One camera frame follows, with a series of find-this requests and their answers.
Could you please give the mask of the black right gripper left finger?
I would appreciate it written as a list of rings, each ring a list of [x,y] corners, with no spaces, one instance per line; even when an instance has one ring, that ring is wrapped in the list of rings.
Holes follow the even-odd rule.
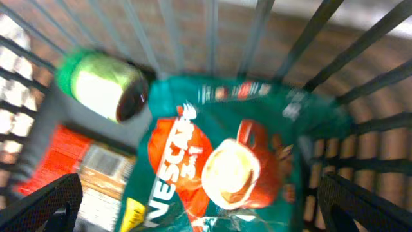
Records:
[[[72,232],[82,202],[79,175],[69,173],[1,210],[1,231]]]

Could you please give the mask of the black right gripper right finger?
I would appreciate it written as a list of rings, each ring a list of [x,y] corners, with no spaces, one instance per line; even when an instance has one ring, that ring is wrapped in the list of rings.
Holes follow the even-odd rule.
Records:
[[[318,204],[327,231],[411,231],[411,213],[334,173],[322,177]]]

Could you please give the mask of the green Nescafe coffee bag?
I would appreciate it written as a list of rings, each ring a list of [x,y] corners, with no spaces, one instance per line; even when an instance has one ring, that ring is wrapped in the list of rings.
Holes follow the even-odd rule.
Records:
[[[119,232],[302,231],[299,139],[341,139],[353,124],[279,83],[175,76],[152,83],[148,103]]]

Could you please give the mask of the green capped jar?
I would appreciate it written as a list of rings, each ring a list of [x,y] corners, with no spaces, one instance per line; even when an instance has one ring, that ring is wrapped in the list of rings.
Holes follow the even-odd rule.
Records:
[[[67,96],[117,123],[139,114],[149,81],[136,66],[101,50],[81,48],[63,59],[55,82]]]

